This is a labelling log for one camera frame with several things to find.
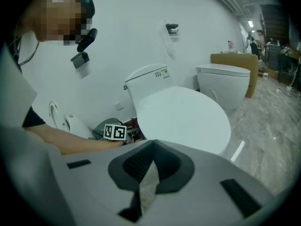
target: toilet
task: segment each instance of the toilet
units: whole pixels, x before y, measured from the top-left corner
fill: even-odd
[[[126,79],[139,127],[147,140],[165,140],[221,154],[231,129],[223,109],[208,96],[178,87],[166,65],[138,69]]]
[[[57,129],[85,139],[94,137],[89,128],[75,115],[67,114],[63,116],[55,101],[49,103],[49,116]]]
[[[240,107],[250,82],[249,70],[218,64],[200,65],[196,70],[202,94],[216,101],[223,109]]]

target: label sticker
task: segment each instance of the label sticker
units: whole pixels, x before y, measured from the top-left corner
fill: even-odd
[[[126,126],[105,124],[103,138],[113,141],[124,141],[126,136]]]
[[[161,70],[161,74],[162,74],[162,76],[163,76],[163,79],[169,77],[169,73],[168,73],[167,69]]]

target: toilet seat lid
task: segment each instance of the toilet seat lid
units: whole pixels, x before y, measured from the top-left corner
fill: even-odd
[[[214,154],[222,153],[231,135],[228,117],[211,98],[171,87],[142,100],[140,129],[148,140],[165,140]]]
[[[55,101],[51,101],[49,103],[49,116],[51,117],[57,129],[70,132],[68,124],[64,116],[61,114],[60,108],[58,107],[58,104]]]
[[[198,73],[223,74],[237,77],[249,77],[251,71],[231,65],[205,64],[196,66]]]

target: marble floor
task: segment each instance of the marble floor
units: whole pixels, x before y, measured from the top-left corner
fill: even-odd
[[[274,195],[289,187],[301,162],[301,97],[277,80],[259,77],[252,98],[225,112],[231,139],[222,156],[230,160],[244,141],[234,164]]]

